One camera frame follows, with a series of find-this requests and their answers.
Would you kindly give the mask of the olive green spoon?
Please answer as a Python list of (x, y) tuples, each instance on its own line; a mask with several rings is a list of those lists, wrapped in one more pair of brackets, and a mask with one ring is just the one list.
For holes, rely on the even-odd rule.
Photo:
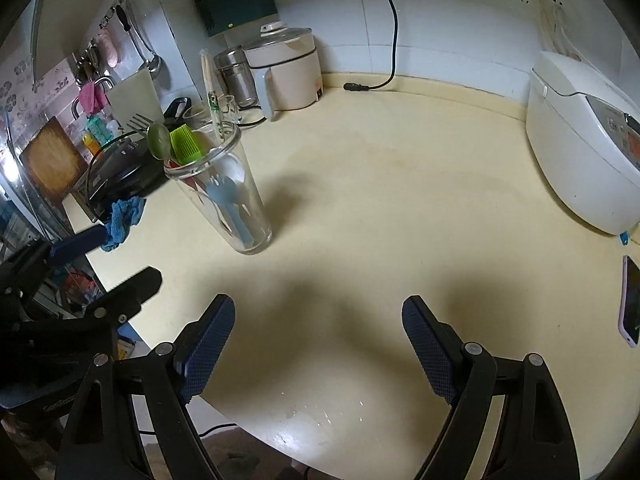
[(152, 156), (157, 160), (170, 159), (171, 142), (168, 129), (158, 122), (152, 122), (146, 129), (146, 143)]

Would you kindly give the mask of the light blue plastic spoon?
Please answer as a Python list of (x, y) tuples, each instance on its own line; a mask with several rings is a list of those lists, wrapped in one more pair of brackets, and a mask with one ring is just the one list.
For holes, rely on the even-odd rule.
[(220, 174), (218, 174), (218, 176), (208, 181), (206, 184), (206, 192), (210, 200), (216, 203), (226, 216), (232, 232), (239, 237), (239, 240), (244, 246), (248, 247), (253, 244), (254, 238), (239, 213), (239, 195), (235, 194), (234, 186), (230, 185), (226, 188), (221, 184)]

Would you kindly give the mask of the tall clear glass cup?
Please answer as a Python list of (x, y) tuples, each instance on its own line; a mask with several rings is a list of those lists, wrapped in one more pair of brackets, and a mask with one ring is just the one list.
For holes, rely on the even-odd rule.
[(168, 160), (165, 174), (236, 252), (256, 254), (270, 243), (272, 229), (245, 156), (242, 132), (233, 122), (224, 122), (221, 142), (210, 145), (215, 131), (213, 126), (194, 131), (204, 154), (185, 165)]

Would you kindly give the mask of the green silicone brush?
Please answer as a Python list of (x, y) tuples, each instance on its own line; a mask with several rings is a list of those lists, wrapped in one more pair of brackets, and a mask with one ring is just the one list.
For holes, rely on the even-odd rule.
[(187, 125), (171, 130), (169, 140), (180, 166), (192, 164), (205, 154), (193, 131)]

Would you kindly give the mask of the white chopsticks with green print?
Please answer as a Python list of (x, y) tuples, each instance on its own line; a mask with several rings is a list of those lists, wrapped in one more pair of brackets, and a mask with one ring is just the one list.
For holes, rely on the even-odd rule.
[(215, 127), (217, 143), (221, 144), (224, 140), (224, 118), (222, 118), (218, 103), (218, 94), (216, 92), (215, 76), (213, 72), (213, 60), (205, 49), (200, 51), (200, 60), (209, 114)]

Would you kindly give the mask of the smartphone in pink case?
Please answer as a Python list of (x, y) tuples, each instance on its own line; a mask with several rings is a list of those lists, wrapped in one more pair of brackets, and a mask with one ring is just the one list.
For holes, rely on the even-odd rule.
[(623, 258), (618, 330), (631, 348), (639, 345), (640, 270), (628, 255)]

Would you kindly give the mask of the blue dish cloth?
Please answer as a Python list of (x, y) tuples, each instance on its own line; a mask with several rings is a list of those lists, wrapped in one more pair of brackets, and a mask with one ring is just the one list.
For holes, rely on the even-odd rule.
[(139, 196), (112, 203), (110, 220), (105, 223), (106, 242), (101, 246), (104, 252), (111, 252), (127, 239), (130, 230), (136, 226), (144, 211), (146, 199)]

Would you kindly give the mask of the wooden cutting board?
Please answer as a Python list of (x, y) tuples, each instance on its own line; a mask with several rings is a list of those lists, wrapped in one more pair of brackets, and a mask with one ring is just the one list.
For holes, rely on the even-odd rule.
[(20, 159), (38, 191), (53, 206), (62, 204), (88, 169), (56, 117), (42, 126), (21, 152)]

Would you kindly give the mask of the black induction cooker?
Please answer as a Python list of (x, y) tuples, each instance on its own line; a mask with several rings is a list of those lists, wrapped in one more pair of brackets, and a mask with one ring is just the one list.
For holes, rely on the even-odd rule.
[(80, 189), (91, 219), (105, 223), (114, 203), (145, 198), (166, 182), (163, 162), (150, 152), (146, 136), (134, 131), (104, 145), (90, 162)]

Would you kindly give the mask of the pink hanging cloth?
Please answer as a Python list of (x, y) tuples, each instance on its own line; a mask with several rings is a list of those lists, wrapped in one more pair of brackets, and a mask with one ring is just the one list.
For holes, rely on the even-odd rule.
[(78, 102), (87, 117), (98, 114), (108, 105), (103, 89), (92, 80), (81, 87)]

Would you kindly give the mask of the white cutting board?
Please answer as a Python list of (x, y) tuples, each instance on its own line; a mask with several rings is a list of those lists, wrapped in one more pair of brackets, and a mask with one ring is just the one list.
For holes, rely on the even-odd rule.
[(115, 84), (105, 95), (114, 118), (122, 126), (130, 122), (135, 114), (149, 118), (152, 122), (164, 121), (160, 101), (147, 68)]

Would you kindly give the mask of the small clear drinking glass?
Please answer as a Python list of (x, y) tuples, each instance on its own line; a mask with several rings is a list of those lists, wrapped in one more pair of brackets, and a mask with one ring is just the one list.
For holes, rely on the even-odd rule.
[(231, 94), (220, 96), (218, 98), (218, 106), (224, 122), (232, 122), (232, 124), (239, 125), (242, 117), (234, 96)]

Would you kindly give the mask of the white rice cooker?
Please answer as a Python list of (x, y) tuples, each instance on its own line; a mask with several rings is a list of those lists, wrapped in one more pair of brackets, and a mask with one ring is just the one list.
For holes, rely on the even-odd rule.
[(639, 107), (613, 81), (541, 52), (525, 128), (544, 177), (577, 217), (610, 235), (639, 223)]

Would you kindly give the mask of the stainless steel canister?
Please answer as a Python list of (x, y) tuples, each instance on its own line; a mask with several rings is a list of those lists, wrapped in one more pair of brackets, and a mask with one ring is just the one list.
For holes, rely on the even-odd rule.
[(214, 63), (239, 107), (249, 108), (258, 103), (254, 78), (240, 46), (218, 53)]

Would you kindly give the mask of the dark green utensil holder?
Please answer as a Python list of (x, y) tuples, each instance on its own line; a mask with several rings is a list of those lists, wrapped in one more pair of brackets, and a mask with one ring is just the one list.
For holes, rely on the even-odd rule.
[(193, 0), (193, 2), (209, 37), (278, 13), (274, 0)]

